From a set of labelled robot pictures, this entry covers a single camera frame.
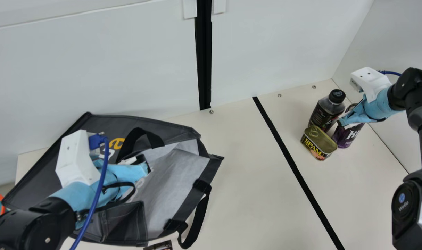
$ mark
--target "black tote bag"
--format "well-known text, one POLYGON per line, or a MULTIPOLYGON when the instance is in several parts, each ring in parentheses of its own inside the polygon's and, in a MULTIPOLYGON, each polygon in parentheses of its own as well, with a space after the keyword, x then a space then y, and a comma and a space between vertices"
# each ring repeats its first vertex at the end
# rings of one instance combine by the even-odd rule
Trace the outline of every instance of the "black tote bag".
POLYGON ((200 134, 182 125, 87 112, 6 195, 3 205, 10 209, 28 209, 61 188, 55 173, 61 138, 77 130, 105 132, 110 141, 109 163, 144 155, 151 170, 135 184, 135 194, 126 203, 95 212, 83 241, 142 247, 177 231, 179 245, 189 248, 200 232, 210 184, 223 157, 208 154, 200 134), (190 232, 182 240, 182 233, 189 227, 185 221, 194 209, 190 232))

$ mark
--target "small card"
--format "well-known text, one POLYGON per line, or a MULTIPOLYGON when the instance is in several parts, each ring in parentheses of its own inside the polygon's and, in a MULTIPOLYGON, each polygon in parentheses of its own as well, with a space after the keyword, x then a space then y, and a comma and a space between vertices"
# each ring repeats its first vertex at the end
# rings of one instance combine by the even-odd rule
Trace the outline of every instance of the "small card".
POLYGON ((173 250, 172 242, 169 240, 169 241, 157 243, 155 245, 150 245, 149 247, 145 247, 143 248, 143 250, 173 250))

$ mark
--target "black vertical strip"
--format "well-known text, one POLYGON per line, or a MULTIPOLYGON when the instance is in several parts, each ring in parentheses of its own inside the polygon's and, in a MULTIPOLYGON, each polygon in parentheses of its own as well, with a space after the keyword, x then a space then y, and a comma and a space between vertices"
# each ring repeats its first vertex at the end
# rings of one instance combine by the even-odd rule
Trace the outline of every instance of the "black vertical strip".
POLYGON ((211 107, 212 0, 197 0, 195 50, 200 110, 211 107))
POLYGON ((282 138, 279 135, 279 132, 277 132, 276 127, 274 127, 273 122, 268 117, 268 114, 266 113, 265 109, 263 108, 262 104, 260 103, 259 99, 257 97, 253 97, 253 100, 255 104, 257 105, 257 108, 260 111, 260 114, 262 114, 263 119, 265 120, 266 124, 268 125, 269 129, 271 130, 271 133, 273 133, 274 138, 276 139, 277 144, 279 145, 280 149, 282 150, 283 155, 287 159, 288 164, 290 165, 291 170, 295 174, 296 179, 298 180, 301 188, 306 194, 306 197, 308 198, 309 202, 313 206, 314 211, 316 211, 316 214, 319 216, 319 219, 321 220, 323 226, 325 227, 327 233, 331 237, 331 240, 333 241, 334 245, 337 249, 345 250, 343 247, 341 241, 339 240, 338 236, 334 232, 333 228, 330 225, 330 222, 328 222, 328 219, 324 215, 321 207, 316 201, 316 198, 311 193, 311 190, 309 189, 308 185, 306 185, 306 182, 303 178, 303 176, 300 174, 299 169, 296 166, 296 163, 294 162, 290 152, 288 151, 287 147, 285 146, 284 142, 282 141, 282 138))

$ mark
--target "purple bottle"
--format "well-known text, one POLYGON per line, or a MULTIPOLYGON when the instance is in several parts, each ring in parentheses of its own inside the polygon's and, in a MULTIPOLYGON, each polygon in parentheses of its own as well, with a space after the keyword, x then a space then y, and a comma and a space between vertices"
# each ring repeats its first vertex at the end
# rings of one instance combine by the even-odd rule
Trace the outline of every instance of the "purple bottle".
MULTIPOLYGON (((346 112, 351 111, 357 104, 350 105, 346 112)), ((338 147, 341 149, 346 149, 351 145, 354 138, 357 137, 357 134, 362 129, 365 123, 359 123, 358 125, 345 129, 341 126, 340 122, 338 121, 338 127, 336 128, 333 136, 331 139, 333 139, 334 142, 338 144, 338 147)))

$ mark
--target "bag handle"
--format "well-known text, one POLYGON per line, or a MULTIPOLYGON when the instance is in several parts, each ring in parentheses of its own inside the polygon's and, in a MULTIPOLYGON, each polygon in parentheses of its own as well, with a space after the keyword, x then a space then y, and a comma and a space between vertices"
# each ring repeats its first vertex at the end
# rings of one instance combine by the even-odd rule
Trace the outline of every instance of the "bag handle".
POLYGON ((147 135, 149 144, 151 144, 152 149, 165 146, 165 142, 163 142, 160 136, 157 136, 156 134, 142 128, 134 128, 126 136, 122 148, 118 152, 116 163, 119 163, 125 156, 131 154, 133 152, 133 146, 135 145, 135 142, 144 135, 147 135))
MULTIPOLYGON (((126 201, 128 201, 133 196, 133 194, 135 193, 135 190, 136 190, 135 184, 133 182, 116 182, 116 183, 113 183, 113 184, 110 184, 110 185, 103 186, 103 193, 106 192, 106 190, 108 190, 109 188, 120 188, 120 187, 126 187, 126 186, 132 187, 131 192, 128 195, 126 195, 126 197, 124 197, 124 198, 122 198, 118 201, 109 202, 108 204, 106 204, 102 207, 98 207, 98 208, 95 209, 95 212, 96 213, 101 212, 101 211, 107 210, 109 208, 124 204, 126 201)), ((81 210, 78 213, 79 213, 79 215, 81 215, 81 218, 83 218, 84 216, 86 216, 89 213, 89 209, 81 210)))
POLYGON ((184 242, 182 242, 182 233, 188 228, 188 224, 186 222, 182 222, 179 220, 169 220, 165 226, 165 230, 171 229, 179 232, 179 237, 177 238, 177 240, 179 241, 179 245, 183 249, 190 248, 198 238, 198 234, 200 233, 201 226, 203 225, 203 221, 205 219, 209 195, 212 189, 211 185, 200 179, 195 181, 193 187, 203 192, 206 196, 198 203, 197 208, 195 209, 194 220, 184 242))

